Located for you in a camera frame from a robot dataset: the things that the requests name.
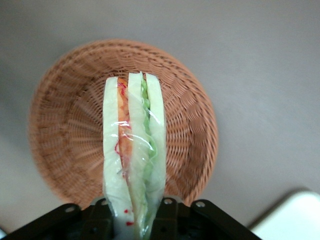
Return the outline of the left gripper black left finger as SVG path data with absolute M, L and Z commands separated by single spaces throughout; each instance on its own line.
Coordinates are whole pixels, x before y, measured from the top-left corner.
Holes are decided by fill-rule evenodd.
M 83 240 L 112 240 L 114 238 L 114 217 L 109 202 L 102 198 L 84 211 L 82 226 Z

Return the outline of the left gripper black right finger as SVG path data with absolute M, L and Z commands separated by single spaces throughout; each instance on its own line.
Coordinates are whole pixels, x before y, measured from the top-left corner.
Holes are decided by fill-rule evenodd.
M 178 210 L 181 199 L 164 196 L 152 224 L 150 240 L 178 239 Z

